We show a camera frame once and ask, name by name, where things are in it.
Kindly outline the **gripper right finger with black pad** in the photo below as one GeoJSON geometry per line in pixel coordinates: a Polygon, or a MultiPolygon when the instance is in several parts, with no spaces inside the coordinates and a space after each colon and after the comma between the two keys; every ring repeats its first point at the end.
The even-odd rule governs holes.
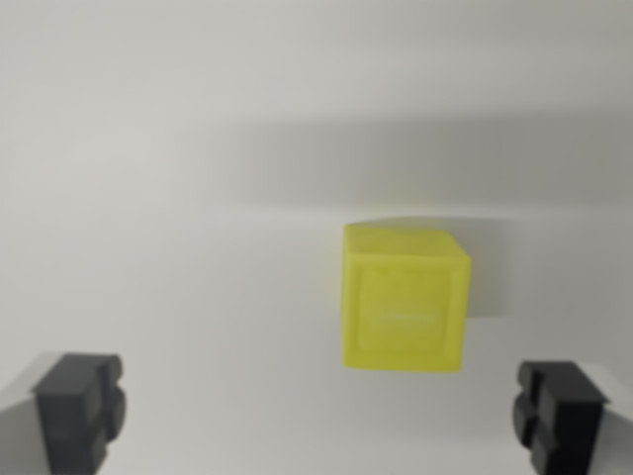
{"type": "Polygon", "coordinates": [[[607,368],[523,361],[517,383],[512,425],[537,474],[632,472],[632,389],[607,368]]]}

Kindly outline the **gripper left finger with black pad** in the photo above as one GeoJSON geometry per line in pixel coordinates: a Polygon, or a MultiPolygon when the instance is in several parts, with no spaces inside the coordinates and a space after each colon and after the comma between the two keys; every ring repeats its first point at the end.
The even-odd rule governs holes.
{"type": "Polygon", "coordinates": [[[3,474],[96,474],[125,424],[117,354],[44,352],[1,388],[3,474]]]}

